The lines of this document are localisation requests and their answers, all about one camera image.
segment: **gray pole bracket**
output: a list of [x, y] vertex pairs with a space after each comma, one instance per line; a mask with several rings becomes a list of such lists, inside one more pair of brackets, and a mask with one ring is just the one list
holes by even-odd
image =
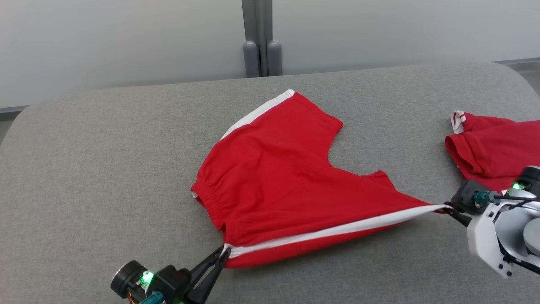
[[281, 75], [281, 44], [272, 40], [272, 0], [242, 0], [246, 77]]

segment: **red shorts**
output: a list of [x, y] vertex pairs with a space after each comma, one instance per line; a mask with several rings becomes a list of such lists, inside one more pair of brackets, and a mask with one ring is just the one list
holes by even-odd
[[[396, 191], [382, 171], [358, 176], [334, 168], [327, 155], [342, 126], [288, 90], [236, 123], [212, 148], [192, 191], [232, 248], [226, 267], [328, 247], [402, 222], [380, 216], [432, 207]], [[360, 230], [345, 227], [365, 220]]]

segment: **teal connector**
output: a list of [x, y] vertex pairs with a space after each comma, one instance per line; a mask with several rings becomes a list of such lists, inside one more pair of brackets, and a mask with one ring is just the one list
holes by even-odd
[[147, 297], [140, 304], [161, 304], [163, 303], [163, 295], [161, 292], [155, 292], [151, 296]]
[[475, 196], [474, 196], [474, 200], [477, 204], [480, 204], [482, 206], [485, 206], [489, 203], [490, 199], [489, 199], [489, 193], [490, 191], [486, 191], [486, 192], [480, 192], [480, 193], [477, 193]]

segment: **robotic arm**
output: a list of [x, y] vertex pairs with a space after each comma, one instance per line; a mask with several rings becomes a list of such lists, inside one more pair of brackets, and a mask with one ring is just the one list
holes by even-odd
[[[444, 211], [467, 228], [471, 254], [501, 276], [514, 265], [540, 274], [540, 168], [523, 169], [503, 194], [466, 180]], [[130, 304], [204, 304], [230, 253], [222, 246], [191, 271], [168, 265], [151, 273], [134, 260], [116, 272], [111, 289]]]
[[540, 168], [529, 166], [504, 195], [464, 181], [445, 212], [467, 227], [471, 254], [501, 276], [514, 265], [540, 274], [539, 195]]

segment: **green led light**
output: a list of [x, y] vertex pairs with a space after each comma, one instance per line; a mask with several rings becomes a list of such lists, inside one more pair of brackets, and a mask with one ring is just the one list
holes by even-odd
[[512, 185], [512, 188], [514, 188], [514, 189], [524, 189], [525, 186], [524, 186], [524, 185], [520, 185], [520, 184], [518, 184], [518, 183], [515, 183], [515, 184]]
[[145, 274], [143, 274], [143, 277], [140, 278], [140, 282], [145, 285], [150, 284], [150, 281], [152, 281], [153, 277], [154, 277], [153, 273], [146, 272]]

